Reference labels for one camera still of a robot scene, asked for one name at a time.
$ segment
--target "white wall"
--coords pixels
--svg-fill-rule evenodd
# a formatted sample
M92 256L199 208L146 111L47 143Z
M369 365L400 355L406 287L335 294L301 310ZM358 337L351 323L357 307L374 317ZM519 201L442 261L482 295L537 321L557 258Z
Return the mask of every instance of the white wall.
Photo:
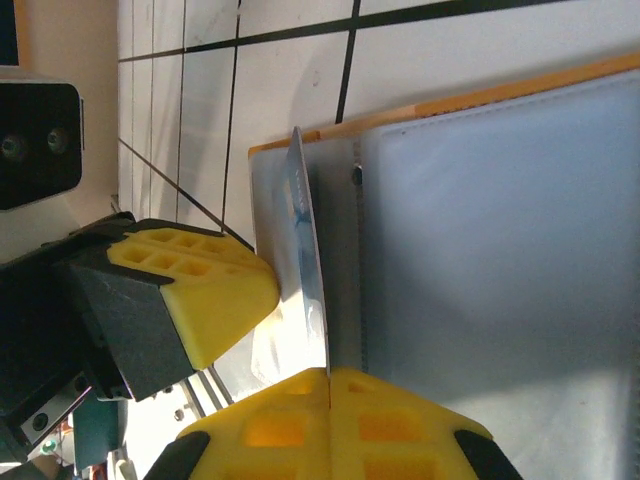
M84 171L66 195L84 225L111 213L117 192L118 2L16 0L16 6L26 16L27 35L18 42L28 49L28 69L67 80L84 97Z

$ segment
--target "black camera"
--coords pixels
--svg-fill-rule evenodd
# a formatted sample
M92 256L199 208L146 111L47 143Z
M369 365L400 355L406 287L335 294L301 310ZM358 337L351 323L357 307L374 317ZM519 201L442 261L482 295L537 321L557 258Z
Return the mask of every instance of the black camera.
M83 104L73 85L0 67L0 108L0 210L80 182Z

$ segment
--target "yellow plastic part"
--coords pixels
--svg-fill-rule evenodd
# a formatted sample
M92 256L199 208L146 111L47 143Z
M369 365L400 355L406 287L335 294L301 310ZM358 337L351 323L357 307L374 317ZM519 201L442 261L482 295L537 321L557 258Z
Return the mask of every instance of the yellow plastic part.
M204 418L210 436L190 480L330 480L329 383L310 369Z
M335 479L477 480L454 432L479 423L351 369L331 373Z
M228 235L145 230L111 245L107 255L114 265L174 280L160 291L197 370L249 333L280 298L271 267Z
M454 432L480 424L351 369L306 370L200 420L190 480L476 480Z

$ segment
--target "metal screw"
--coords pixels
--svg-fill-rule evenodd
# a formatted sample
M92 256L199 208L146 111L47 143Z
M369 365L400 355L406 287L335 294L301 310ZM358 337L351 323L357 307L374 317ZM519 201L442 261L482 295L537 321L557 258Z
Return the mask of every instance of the metal screw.
M33 419L33 429L36 432L40 432L45 429L47 424L49 423L49 417L47 417L46 413L39 413Z
M351 181L357 187L362 185L362 166L356 165L351 172Z
M19 162L25 156L26 150L24 140L18 135L7 135L2 139L0 151L2 151L2 155L9 161Z
M51 150L54 154L60 155L64 153L67 149L67 144L69 143L69 137L67 132L63 128L54 128L47 135L47 144L49 145L49 150Z

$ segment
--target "black tile grout line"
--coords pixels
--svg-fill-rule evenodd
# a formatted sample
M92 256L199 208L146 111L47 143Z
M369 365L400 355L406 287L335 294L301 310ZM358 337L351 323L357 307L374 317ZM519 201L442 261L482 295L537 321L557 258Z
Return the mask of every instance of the black tile grout line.
M242 0L238 0L238 11ZM240 36L240 15L236 17L236 39ZM227 152L224 162L224 184L222 186L222 222L227 215L227 184L229 179L229 157L231 155L231 127L233 125L233 102L236 94L236 74L238 70L238 47L233 48L233 70L231 74L231 99L229 101L229 128L227 130Z
M187 0L182 2L182 45L184 46L185 36L187 31ZM180 185L180 160L182 156L182 98L184 96L184 55L181 56L182 63L180 65L181 73L180 73L180 105L178 112L178 167L176 170L176 185ZM176 222L178 221L178 204L180 198L178 197L179 193L176 189Z
M360 0L353 0L353 10L351 18L357 19L360 15ZM344 118L344 107L347 103L347 91L349 90L349 77L351 75L351 63L353 61L353 50L356 44L357 29L349 30L347 38L347 49L344 54L344 68L342 70L342 82L340 84L340 94L338 96L338 109L336 111L336 123L342 123Z
M151 3L151 51L155 47L155 28L156 28L156 2L153 0ZM149 106L149 158L153 163L153 73L155 68L153 64L155 62L151 60L151 105ZM147 202L147 215L151 216L151 188L153 185L153 171L149 169L149 201Z
M135 151L131 145L129 145L127 142L125 142L121 138L118 138L118 141L122 145L124 145L127 149L129 149L131 151L131 153L133 153L134 157L137 157L140 161L144 162L151 170L153 170L155 173L157 173L165 182L167 182L169 185L171 185L173 188L175 188L178 191L178 193L180 193L180 195L182 195L184 198L189 200L189 202L191 202L194 207L196 207L198 210L200 210L202 213L204 213L213 223L218 225L222 229L223 232L226 232L229 235L231 235L233 238L235 238L237 241L239 241L242 245L247 247L252 252L254 251L253 246L249 242L247 242L238 233L236 233L235 230L233 230L232 228L230 228L227 225L225 225L222 222L222 220L220 220L218 217L216 217L204 205L202 205L195 198L193 198L193 196L191 196L191 194L189 192L185 191L176 182L171 180L159 168L157 168L156 166L152 165L149 160L147 160L142 155L140 155L137 151Z
M133 28L134 24L135 24L135 18L134 18L134 12L135 9L133 8L133 2L131 2L131 53L133 54L134 48L135 48L135 29ZM134 108L134 103L133 103L133 96L135 94L135 88L134 88L134 79L135 79L135 74L134 74L134 69L136 68L135 64L131 64L131 143L133 143L133 108ZM131 169L130 172L131 174L131 209L133 210L133 155L131 156Z
M150 60L152 58L171 57L173 55L180 55L182 53L184 53L184 48L174 48L172 50L164 50L162 52L145 53L144 55L121 58L120 60L118 60L118 63L132 62L134 60Z
M372 13L358 17L343 18L329 22L304 25L301 27L288 28L275 32L260 33L247 37L231 38L219 42L195 45L182 49L159 52L137 57L122 58L122 62L133 62L156 56L178 55L181 53L197 53L209 50L219 50L223 48L242 47L245 45L255 45L259 43L275 42L278 40L290 40L293 38L310 37L314 35L325 35L328 33L348 32L350 30L360 30L366 28L399 25L425 20L436 20L447 17L458 17L475 13L484 13L512 8L530 7L549 3L560 3L570 0L445 0L439 3L419 5L417 7L401 8L387 12Z

